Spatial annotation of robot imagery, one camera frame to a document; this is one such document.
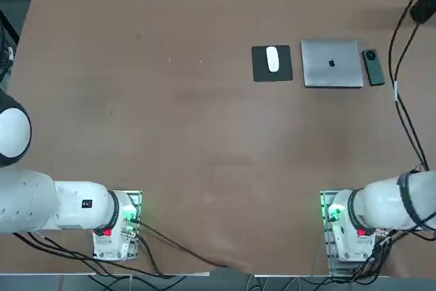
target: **black power cord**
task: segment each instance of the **black power cord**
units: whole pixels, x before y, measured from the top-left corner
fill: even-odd
[[[114,278],[115,281],[113,281],[109,286],[106,286],[106,285],[104,285],[103,283],[99,282],[98,280],[94,279],[92,276],[89,276],[89,278],[92,279],[95,283],[97,283],[97,284],[99,284],[99,285],[105,287],[104,290],[114,291],[113,289],[110,288],[111,286],[113,286],[113,285],[114,285],[116,282],[118,282],[119,280],[127,279],[127,278],[129,278],[129,277],[126,277],[126,276],[124,276],[124,277],[117,277],[117,276],[115,276],[115,275],[109,273],[109,272],[108,272],[108,271],[107,271],[107,270],[106,270],[106,269],[101,265],[102,262],[104,262],[105,264],[112,265],[112,266],[121,267],[121,268],[123,268],[123,269],[127,269],[127,270],[130,270],[130,271],[135,271],[135,272],[138,272],[138,273],[142,273],[142,274],[146,274],[146,275],[150,275],[150,276],[154,276],[154,277],[160,277],[160,276],[158,276],[158,275],[153,275],[153,274],[150,274],[150,273],[147,273],[147,272],[144,272],[144,271],[138,270],[138,269],[131,269],[130,267],[123,266],[123,265],[120,265],[120,264],[117,264],[117,263],[114,263],[114,262],[109,262],[109,261],[104,261],[104,260],[98,260],[98,259],[95,259],[95,258],[89,257],[89,256],[87,256],[87,255],[84,255],[84,254],[82,254],[82,253],[80,253],[80,252],[78,252],[78,251],[71,251],[71,250],[68,250],[68,249],[62,247],[60,244],[54,242],[52,239],[50,239],[50,238],[48,238],[48,237],[45,237],[45,236],[42,236],[42,238],[43,238],[44,240],[47,240],[48,242],[50,242],[50,243],[53,244],[53,245],[49,245],[49,244],[47,244],[47,243],[45,243],[45,242],[42,242],[42,241],[38,240],[34,235],[32,235],[32,233],[27,233],[27,234],[31,237],[31,239],[32,239],[33,241],[35,241],[36,244],[35,244],[35,243],[32,243],[30,240],[26,239],[25,237],[23,237],[22,235],[19,235],[19,234],[17,234],[17,233],[14,233],[14,236],[16,236],[16,237],[19,238],[21,241],[25,242],[26,244],[30,245],[31,247],[33,247],[33,248],[36,249],[36,250],[40,250],[40,251],[42,251],[42,252],[46,252],[46,253],[48,253],[48,254],[52,254],[52,255],[54,255],[54,256],[58,256],[58,257],[62,257],[62,258],[79,260],[79,261],[83,262],[85,265],[87,265],[87,266],[88,266],[92,271],[94,271],[97,275],[99,275],[99,276],[103,276],[103,277],[112,277],[112,278]],[[94,267],[92,267],[88,262],[93,262],[93,263],[95,263],[96,265],[98,265],[98,266],[102,269],[102,271],[103,271],[104,273],[99,272],[97,269],[95,269]],[[167,286],[167,287],[165,287],[165,288],[163,288],[163,289],[160,290],[159,288],[157,288],[156,286],[154,286],[152,283],[150,283],[150,282],[148,282],[148,281],[146,281],[146,280],[144,280],[144,279],[142,279],[142,278],[140,278],[140,277],[137,277],[137,276],[133,276],[133,277],[132,277],[132,279],[136,279],[136,280],[138,280],[138,281],[141,281],[142,283],[146,284],[148,287],[150,287],[150,288],[153,289],[154,291],[166,291],[166,290],[172,288],[173,286],[179,284],[180,282],[182,282],[182,280],[184,280],[185,278],[187,278],[187,276],[183,276],[183,277],[181,277],[178,281],[176,281],[176,282],[174,282],[173,284],[170,284],[169,286]]]
[[[392,49],[394,46],[394,41],[395,41],[396,35],[399,31],[399,28],[400,28],[401,24],[403,23],[404,18],[406,17],[408,11],[410,10],[410,7],[412,6],[413,2],[414,2],[414,0],[410,0],[409,3],[407,4],[406,8],[403,10],[403,13],[401,14],[399,21],[394,29],[394,33],[392,34],[392,38],[391,38],[390,44],[389,44],[389,52],[388,52],[388,67],[389,67],[390,81],[392,83],[392,86],[393,86],[394,92],[395,92],[395,107],[396,107],[396,111],[398,112],[399,119],[401,121],[401,125],[403,126],[405,133],[407,135],[407,138],[408,138],[412,148],[414,149],[415,154],[418,157],[422,167],[424,168],[425,171],[428,171],[430,169],[429,163],[427,162],[426,156],[424,154],[424,150],[422,149],[422,145],[421,145],[421,142],[419,141],[418,135],[415,131],[415,127],[413,126],[413,124],[411,122],[409,113],[407,112],[407,109],[403,103],[403,100],[401,99],[401,96],[398,92],[398,85],[397,85],[397,79],[396,79],[398,76],[398,71],[400,68],[401,61],[403,60],[404,55],[407,52],[407,49],[409,48],[409,45],[411,44],[411,41],[413,40],[415,33],[416,33],[416,30],[418,29],[419,25],[416,25],[414,32],[411,34],[409,41],[407,42],[407,45],[401,54],[400,60],[399,60],[397,66],[396,66],[396,69],[395,69],[395,75],[392,72]],[[402,109],[404,112],[407,123],[410,126],[411,133],[412,133],[415,140],[413,140],[411,135],[410,135],[409,129],[407,128],[407,126],[404,122],[404,118],[403,118],[403,115],[401,114],[400,109]]]
[[[169,276],[169,275],[164,275],[158,268],[157,268],[157,265],[156,265],[156,261],[155,261],[155,259],[154,259],[154,257],[153,257],[153,254],[152,254],[152,252],[151,252],[151,249],[150,249],[150,247],[149,247],[149,244],[145,241],[145,239],[142,237],[142,236],[140,236],[139,234],[137,234],[136,235],[136,238],[138,238],[138,240],[144,245],[144,247],[145,247],[145,250],[146,250],[146,252],[147,252],[147,254],[149,255],[149,259],[150,259],[150,262],[151,262],[151,266],[153,267],[153,269],[155,270],[155,272],[157,273],[157,275],[160,277],[160,278],[162,278],[162,279],[170,279],[170,278],[173,278],[174,276]]]
[[[219,264],[219,263],[213,262],[212,260],[206,259],[205,257],[202,257],[202,256],[199,255],[199,254],[196,254],[196,253],[193,252],[192,250],[190,250],[190,249],[188,249],[188,248],[186,248],[186,247],[183,247],[181,244],[177,243],[176,241],[171,240],[170,238],[168,238],[167,236],[163,235],[163,234],[162,234],[161,232],[159,232],[158,230],[152,228],[151,226],[149,226],[148,224],[145,224],[145,223],[142,222],[142,221],[139,221],[139,220],[137,220],[137,219],[131,219],[130,221],[131,221],[132,223],[140,224],[141,226],[144,226],[145,228],[147,228],[147,229],[150,230],[151,232],[153,232],[153,233],[159,235],[161,238],[167,240],[169,243],[175,245],[175,246],[178,247],[179,249],[182,249],[183,251],[186,251],[188,254],[190,254],[191,256],[193,256],[193,257],[195,257],[195,258],[201,260],[202,262],[205,262],[205,263],[207,263],[207,264],[209,264],[209,265],[212,265],[212,266],[215,266],[215,267],[228,267],[228,266],[226,266],[226,265],[222,265],[222,264]]]

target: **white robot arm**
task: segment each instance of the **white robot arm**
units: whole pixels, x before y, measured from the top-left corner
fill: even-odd
[[[436,172],[408,172],[341,190],[329,206],[339,259],[364,262],[375,245],[375,229],[436,229]]]
[[[10,166],[26,153],[31,132],[26,110],[0,90],[0,233],[93,230],[95,257],[136,258],[138,225],[130,219],[139,219],[140,192],[112,192],[87,181],[53,181]]]

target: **floor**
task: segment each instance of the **floor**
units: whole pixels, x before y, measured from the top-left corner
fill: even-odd
[[[30,0],[0,0],[0,8],[6,13],[12,25],[18,33],[21,32],[22,26],[25,21],[26,13],[30,4]],[[188,277],[185,281],[175,286],[173,290],[243,290],[247,285],[249,276],[244,273],[239,273],[230,269],[217,269],[211,273],[210,277]],[[109,277],[102,277],[99,280],[108,285],[112,282]],[[159,289],[171,284],[168,281],[152,280],[148,281],[154,283]],[[261,278],[262,284],[265,283],[265,278]],[[320,282],[322,279],[311,279],[311,281]],[[283,290],[289,283],[290,278],[276,277],[268,280],[265,290],[279,291]],[[0,275],[0,285],[2,291],[27,291],[27,290],[44,290],[44,291],[103,291],[103,287],[97,285],[84,275]],[[134,280],[132,290],[147,290],[149,287],[145,286],[139,281]],[[436,288],[436,280],[423,280],[423,279],[396,279],[396,278],[383,278],[380,277],[371,286],[338,286],[331,284],[323,286],[321,290],[410,290],[417,288],[421,291],[434,290]],[[131,290],[129,280],[125,279],[120,281],[112,287],[114,291],[127,291]],[[315,286],[300,280],[300,288],[295,281],[288,290],[314,290]]]

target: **wire bundle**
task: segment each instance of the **wire bundle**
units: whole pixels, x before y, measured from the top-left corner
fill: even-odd
[[[415,0],[410,0],[407,4],[406,8],[403,10],[403,13],[400,16],[400,19],[394,29],[394,33],[392,34],[392,38],[390,40],[389,45],[389,52],[388,52],[388,66],[389,66],[389,77],[392,83],[392,87],[394,88],[394,94],[395,94],[395,107],[396,111],[398,113],[401,125],[403,126],[405,133],[407,135],[407,139],[409,140],[411,147],[413,148],[419,162],[420,166],[423,167],[425,171],[428,171],[429,163],[427,162],[424,150],[422,148],[421,142],[419,141],[418,135],[415,131],[415,127],[413,123],[411,122],[411,118],[409,113],[407,112],[407,109],[404,105],[403,100],[401,99],[401,96],[398,92],[398,75],[399,75],[399,68],[401,65],[401,62],[403,61],[405,54],[407,50],[409,49],[415,35],[416,31],[418,30],[419,25],[416,25],[399,57],[399,61],[395,67],[395,70],[392,68],[392,49],[394,46],[394,41],[396,38],[396,35],[398,34],[399,28],[404,21],[408,11],[410,10],[412,4]],[[413,228],[410,228],[406,231],[397,231],[397,230],[391,230],[388,233],[388,236],[378,242],[371,253],[371,255],[368,257],[368,259],[363,263],[361,267],[359,267],[355,273],[351,277],[327,277],[325,278],[321,283],[314,283],[311,281],[308,281],[306,279],[303,279],[303,281],[306,281],[307,283],[316,285],[316,288],[314,291],[316,291],[318,288],[320,288],[323,285],[331,284],[331,283],[338,283],[338,284],[345,284],[345,283],[352,283],[356,282],[357,284],[361,285],[369,285],[373,283],[379,276],[381,269],[386,263],[386,260],[388,259],[390,252],[392,250],[393,245],[407,236],[408,234],[412,234],[422,240],[425,241],[436,241],[436,235],[433,238],[426,238],[425,236],[422,236],[418,233],[420,227],[423,226],[427,221],[430,219],[436,217],[436,212],[429,215],[425,219],[421,220],[420,225],[416,225]]]
[[[172,239],[166,237],[164,234],[160,233],[159,231],[157,231],[156,229],[152,228],[148,224],[145,224],[145,223],[143,223],[141,221],[138,221],[137,219],[132,219],[131,221],[134,222],[134,223],[140,224],[141,226],[144,226],[145,228],[147,228],[150,231],[152,231],[153,233],[159,235],[161,238],[165,239],[166,241],[168,241],[172,245],[178,247],[179,249],[182,249],[183,251],[187,252],[188,254],[196,257],[197,259],[199,259],[199,260],[201,260],[201,261],[203,261],[203,262],[205,262],[207,264],[210,264],[210,265],[213,265],[213,266],[216,266],[216,267],[227,267],[226,265],[218,264],[216,262],[213,262],[212,260],[208,260],[208,259],[202,257],[201,255],[198,255],[197,253],[193,252],[192,250],[190,250],[190,249],[188,249],[186,247],[183,247],[182,245],[180,245],[176,241],[173,241]],[[113,281],[109,286],[105,286],[104,284],[102,284],[98,280],[94,279],[92,276],[89,276],[89,278],[92,279],[95,283],[105,287],[104,290],[113,291],[113,289],[110,288],[111,286],[113,286],[116,282],[118,282],[118,281],[120,281],[122,279],[129,278],[129,277],[117,277],[117,276],[109,273],[109,271],[102,265],[102,263],[105,263],[105,264],[108,264],[108,265],[111,265],[111,266],[115,266],[115,267],[119,267],[119,268],[122,268],[122,269],[126,269],[128,271],[133,271],[133,272],[136,272],[136,273],[145,274],[145,275],[152,276],[152,277],[159,277],[159,278],[162,278],[162,279],[172,279],[174,277],[172,275],[164,275],[157,268],[156,262],[154,260],[153,254],[151,252],[151,249],[150,249],[148,243],[139,234],[137,234],[136,237],[144,245],[144,247],[146,249],[146,252],[149,255],[152,267],[155,270],[156,274],[149,273],[149,272],[146,272],[146,271],[142,271],[140,269],[134,269],[134,268],[131,268],[131,267],[128,267],[128,266],[124,266],[124,265],[119,264],[117,262],[110,262],[110,261],[106,261],[106,260],[100,260],[100,259],[97,259],[97,258],[92,258],[92,257],[87,256],[87,255],[85,255],[83,253],[80,253],[78,251],[68,250],[68,249],[62,247],[60,244],[58,244],[55,241],[53,241],[52,239],[47,238],[47,237],[42,236],[42,235],[40,235],[40,236],[45,241],[48,241],[49,243],[46,243],[46,242],[43,242],[43,241],[39,240],[38,238],[36,238],[30,232],[27,233],[27,235],[29,236],[29,238],[31,240],[25,238],[23,235],[20,235],[18,233],[14,233],[15,237],[17,237],[22,242],[26,243],[27,245],[29,245],[30,247],[32,247],[32,248],[34,248],[36,250],[39,250],[39,251],[42,251],[42,252],[45,252],[47,254],[51,254],[51,255],[57,256],[57,257],[61,257],[61,258],[66,258],[66,259],[70,259],[70,260],[79,260],[83,264],[87,265],[97,275],[104,276],[104,277],[112,277],[112,278],[114,278],[115,281]],[[97,270],[95,267],[93,267],[90,263],[96,264],[101,269],[101,271],[103,273],[101,271]],[[182,280],[184,280],[186,278],[186,276],[180,278],[178,281],[174,282],[173,284],[171,284],[168,287],[165,287],[164,289],[161,289],[161,290],[159,288],[157,288],[156,286],[154,286],[152,283],[150,283],[150,282],[148,282],[148,281],[146,281],[144,279],[141,279],[140,277],[133,276],[132,278],[141,281],[142,283],[146,284],[148,287],[154,289],[154,291],[165,291],[165,290],[168,290],[169,288],[175,286],[176,284],[182,282]]]
[[[10,45],[6,40],[6,31],[3,22],[0,20],[0,64],[3,69],[0,71],[0,83],[3,82],[9,69],[12,67],[13,60],[10,59],[9,55],[4,56],[5,52],[9,53]]]

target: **black strap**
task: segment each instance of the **black strap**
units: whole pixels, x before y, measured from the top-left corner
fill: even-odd
[[[349,195],[348,203],[347,203],[348,216],[349,216],[349,220],[351,221],[351,223],[353,224],[353,227],[355,229],[360,228],[360,229],[366,230],[367,227],[360,223],[359,219],[357,218],[356,213],[354,212],[354,198],[356,197],[356,194],[360,190],[361,190],[361,188],[355,189],[352,191],[352,194]]]
[[[410,192],[409,192],[409,177],[410,175],[415,173],[418,173],[418,171],[411,170],[410,172],[403,173],[398,177],[396,184],[400,188],[401,200],[403,201],[404,209],[406,210],[407,214],[410,216],[411,220],[414,221],[417,227],[434,230],[433,228],[426,225],[424,221],[421,220],[420,216],[415,210],[414,204],[411,201]]]
[[[103,232],[105,230],[111,230],[115,227],[116,221],[118,220],[118,214],[120,212],[120,204],[115,192],[108,190],[108,193],[112,196],[112,199],[114,200],[114,213],[112,214],[112,217],[110,218],[110,221],[106,224],[106,226],[94,230],[94,233],[96,233],[96,235],[98,236],[103,235]]]

